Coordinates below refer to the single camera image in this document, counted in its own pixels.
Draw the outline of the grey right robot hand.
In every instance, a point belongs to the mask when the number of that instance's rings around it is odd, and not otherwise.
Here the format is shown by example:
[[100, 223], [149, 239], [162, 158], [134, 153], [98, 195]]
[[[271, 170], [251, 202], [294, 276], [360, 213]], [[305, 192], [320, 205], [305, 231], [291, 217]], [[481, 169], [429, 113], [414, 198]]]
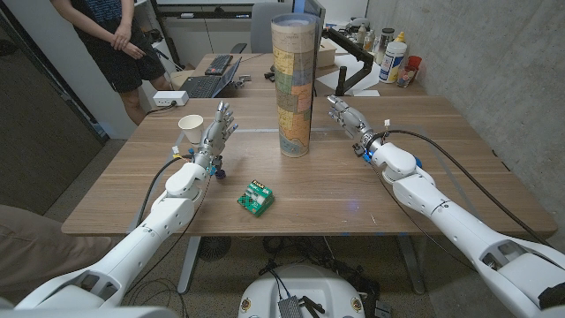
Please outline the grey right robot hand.
[[346, 134], [356, 141], [364, 150], [368, 150], [374, 142], [375, 132], [369, 125], [365, 116], [351, 107], [343, 99], [335, 95], [327, 97], [331, 104], [331, 111], [328, 115], [333, 118], [346, 132]]

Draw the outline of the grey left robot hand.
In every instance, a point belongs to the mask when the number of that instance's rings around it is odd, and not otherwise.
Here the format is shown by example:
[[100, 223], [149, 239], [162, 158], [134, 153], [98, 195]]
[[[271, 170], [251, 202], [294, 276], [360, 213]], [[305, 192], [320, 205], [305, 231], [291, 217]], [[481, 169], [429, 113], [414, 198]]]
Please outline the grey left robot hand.
[[206, 168], [225, 148], [227, 139], [234, 133], [238, 125], [234, 121], [233, 111], [227, 102], [220, 101], [213, 122], [203, 132], [194, 163]]

